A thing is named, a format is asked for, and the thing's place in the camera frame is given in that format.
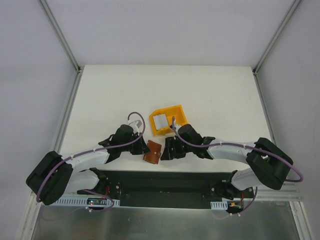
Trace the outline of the brown leather card holder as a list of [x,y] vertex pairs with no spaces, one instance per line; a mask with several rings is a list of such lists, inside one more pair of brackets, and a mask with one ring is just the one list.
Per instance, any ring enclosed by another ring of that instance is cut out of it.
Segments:
[[160,161],[162,145],[152,140],[147,141],[150,152],[145,153],[143,160],[147,163],[157,165]]

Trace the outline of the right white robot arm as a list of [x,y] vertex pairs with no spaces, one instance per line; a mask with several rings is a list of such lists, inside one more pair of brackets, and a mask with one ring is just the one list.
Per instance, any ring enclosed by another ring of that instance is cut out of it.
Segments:
[[267,138],[247,143],[227,142],[201,136],[190,124],[179,127],[176,136],[165,139],[160,159],[181,159],[188,153],[200,159],[231,160],[249,166],[245,170],[234,170],[226,181],[215,186],[215,193],[229,200],[261,185],[280,190],[293,165],[293,160]]

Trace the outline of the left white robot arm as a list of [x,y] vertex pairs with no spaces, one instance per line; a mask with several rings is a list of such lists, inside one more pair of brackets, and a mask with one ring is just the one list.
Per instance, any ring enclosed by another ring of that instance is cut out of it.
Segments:
[[36,200],[48,206],[69,193],[105,194],[107,177],[100,165],[118,159],[123,152],[131,155],[150,153],[142,133],[133,124],[122,124],[114,134],[96,147],[63,159],[56,151],[48,152],[26,179]]

